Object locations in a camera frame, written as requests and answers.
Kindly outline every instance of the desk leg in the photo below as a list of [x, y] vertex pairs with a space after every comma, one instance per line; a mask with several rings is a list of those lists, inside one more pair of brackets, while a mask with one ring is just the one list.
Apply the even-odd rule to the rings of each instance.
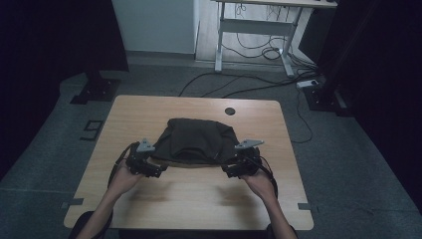
[[294, 22], [292, 23], [292, 28], [288, 36], [288, 41], [285, 44], [285, 47], [283, 48], [283, 50], [282, 49], [280, 50], [280, 56], [282, 58], [283, 65], [285, 66], [286, 74], [288, 75], [289, 78], [293, 78], [295, 76], [295, 73], [292, 70], [292, 63], [288, 59], [288, 52], [289, 52], [289, 48], [292, 45], [292, 41], [293, 41], [293, 37], [295, 36], [296, 29], [298, 28], [298, 23], [299, 23], [299, 19], [301, 18], [302, 10], [303, 10], [303, 7], [298, 8], [298, 14], [295, 17]]
[[217, 44], [217, 51], [215, 52], [215, 72], [217, 73], [221, 73], [223, 69], [223, 49], [221, 49], [221, 45], [223, 42], [223, 26], [222, 25], [224, 25], [225, 7], [226, 7], [226, 3], [224, 2], [221, 3], [220, 25], [218, 28], [218, 44]]

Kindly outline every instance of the black round hole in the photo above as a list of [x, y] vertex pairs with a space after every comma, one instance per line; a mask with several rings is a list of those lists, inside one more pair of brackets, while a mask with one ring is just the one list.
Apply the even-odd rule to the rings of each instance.
[[233, 109], [233, 108], [227, 108], [225, 111], [224, 111], [228, 116], [232, 116], [232, 115], [234, 115], [235, 114], [235, 110]]

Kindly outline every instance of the black stand base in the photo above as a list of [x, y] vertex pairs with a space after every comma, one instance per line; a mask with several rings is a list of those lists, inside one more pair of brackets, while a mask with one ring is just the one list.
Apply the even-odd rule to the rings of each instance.
[[94, 86], [88, 82], [78, 96], [74, 96], [71, 104], [86, 105], [88, 101], [111, 102], [117, 91], [120, 80], [104, 79], [102, 86]]
[[329, 101], [322, 101], [319, 87], [305, 87], [303, 91], [311, 111], [333, 112], [339, 117], [352, 117], [351, 112], [339, 94], [334, 93], [334, 96]]

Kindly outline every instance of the table top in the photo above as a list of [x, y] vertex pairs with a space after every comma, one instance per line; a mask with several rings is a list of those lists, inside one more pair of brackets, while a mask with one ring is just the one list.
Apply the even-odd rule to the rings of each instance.
[[[225, 114], [227, 108], [236, 112]], [[261, 139], [263, 156], [279, 184], [279, 201], [298, 230], [314, 227], [280, 104], [275, 101], [118, 96], [105, 121], [65, 225], [95, 210], [106, 192], [114, 162], [132, 142], [155, 143], [169, 119], [215, 120], [232, 126], [239, 140]], [[243, 180], [228, 178], [221, 167], [169, 166], [159, 178], [142, 178], [115, 205], [112, 228], [263, 230], [269, 216]]]
[[327, 2], [326, 0], [213, 0], [225, 3], [243, 3], [243, 4], [262, 4], [279, 5], [291, 7], [309, 7], [309, 8], [335, 8], [337, 3]]

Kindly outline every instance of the white wall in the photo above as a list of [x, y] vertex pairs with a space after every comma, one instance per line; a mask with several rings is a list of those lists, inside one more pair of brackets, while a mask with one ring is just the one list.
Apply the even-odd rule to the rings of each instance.
[[112, 0], [124, 48], [194, 54], [200, 1]]

